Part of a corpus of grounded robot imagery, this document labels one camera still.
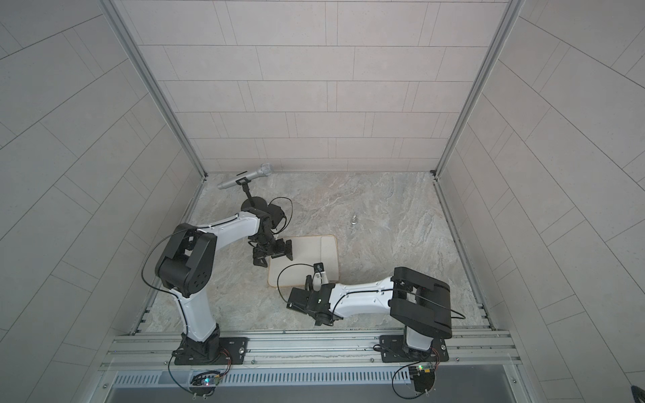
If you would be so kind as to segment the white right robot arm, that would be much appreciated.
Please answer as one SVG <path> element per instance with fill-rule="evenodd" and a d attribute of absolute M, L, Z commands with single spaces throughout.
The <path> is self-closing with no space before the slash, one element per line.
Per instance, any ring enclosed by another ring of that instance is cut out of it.
<path fill-rule="evenodd" d="M 390 277 L 359 285 L 326 283 L 293 288 L 287 308 L 314 319 L 317 326 L 363 314 L 386 314 L 404 325 L 405 349 L 428 353 L 435 339 L 453 337 L 450 286 L 406 267 Z"/>

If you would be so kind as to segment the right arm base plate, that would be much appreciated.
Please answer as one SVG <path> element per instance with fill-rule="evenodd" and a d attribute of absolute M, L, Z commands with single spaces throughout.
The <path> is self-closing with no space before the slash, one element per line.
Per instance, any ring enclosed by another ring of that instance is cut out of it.
<path fill-rule="evenodd" d="M 427 350 L 413 349 L 406 344 L 403 334 L 381 335 L 374 351 L 381 354 L 383 363 L 439 362 L 449 361 L 448 349 L 444 339 L 429 339 Z"/>

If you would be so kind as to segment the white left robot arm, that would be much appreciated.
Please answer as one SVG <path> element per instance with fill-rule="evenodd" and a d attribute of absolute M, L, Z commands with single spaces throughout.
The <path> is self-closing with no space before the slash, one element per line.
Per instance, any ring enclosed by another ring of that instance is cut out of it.
<path fill-rule="evenodd" d="M 171 235 L 156 265 L 156 276 L 176 298 L 186 331 L 179 352 L 191 361 L 218 356 L 220 329 L 208 305 L 205 288 L 218 250 L 241 239 L 256 243 L 254 264 L 267 267 L 268 257 L 293 259 L 292 242 L 275 238 L 272 217 L 257 209 L 206 226 L 183 223 Z"/>

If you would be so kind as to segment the beige cutting board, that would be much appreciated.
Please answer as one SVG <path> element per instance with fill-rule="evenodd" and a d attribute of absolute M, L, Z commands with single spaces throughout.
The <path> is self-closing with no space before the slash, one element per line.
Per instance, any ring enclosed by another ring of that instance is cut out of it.
<path fill-rule="evenodd" d="M 304 286 L 306 277 L 313 274 L 312 266 L 321 260 L 321 238 L 319 236 L 292 237 L 293 260 L 287 257 L 271 259 L 268 285 L 273 288 Z"/>

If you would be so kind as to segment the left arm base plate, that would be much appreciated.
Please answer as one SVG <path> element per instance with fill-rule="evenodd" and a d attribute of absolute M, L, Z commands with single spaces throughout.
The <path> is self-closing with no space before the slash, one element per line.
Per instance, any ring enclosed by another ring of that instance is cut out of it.
<path fill-rule="evenodd" d="M 248 338 L 216 337 L 195 342 L 183 335 L 179 348 L 172 356 L 176 365 L 238 365 L 245 361 L 249 341 Z"/>

